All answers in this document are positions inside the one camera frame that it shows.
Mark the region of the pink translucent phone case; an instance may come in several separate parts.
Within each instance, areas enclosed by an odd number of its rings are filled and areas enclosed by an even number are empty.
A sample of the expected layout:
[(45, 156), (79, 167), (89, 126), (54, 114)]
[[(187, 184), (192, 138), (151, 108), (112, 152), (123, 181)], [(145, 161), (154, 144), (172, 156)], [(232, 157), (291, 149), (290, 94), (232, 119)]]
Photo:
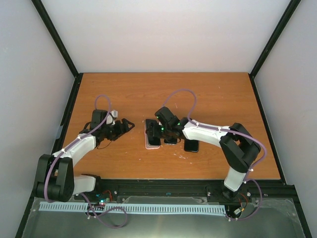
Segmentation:
[(154, 125), (152, 122), (145, 123), (145, 148), (148, 150), (159, 149), (161, 146), (160, 139), (154, 136)]

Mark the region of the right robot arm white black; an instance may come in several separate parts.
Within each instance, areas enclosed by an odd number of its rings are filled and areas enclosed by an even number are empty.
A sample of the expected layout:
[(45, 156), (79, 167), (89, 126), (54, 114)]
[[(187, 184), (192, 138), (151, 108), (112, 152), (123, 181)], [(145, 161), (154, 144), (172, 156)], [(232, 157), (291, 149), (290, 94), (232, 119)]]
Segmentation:
[(155, 117), (156, 119), (145, 120), (147, 147), (159, 147), (161, 140), (167, 144), (184, 140), (186, 151), (196, 152), (200, 142), (222, 149), (229, 165), (222, 188), (223, 196), (227, 199), (233, 198), (240, 190), (247, 174), (253, 169), (253, 162), (264, 149), (240, 123), (215, 126), (190, 117), (179, 119), (167, 107), (160, 108)]

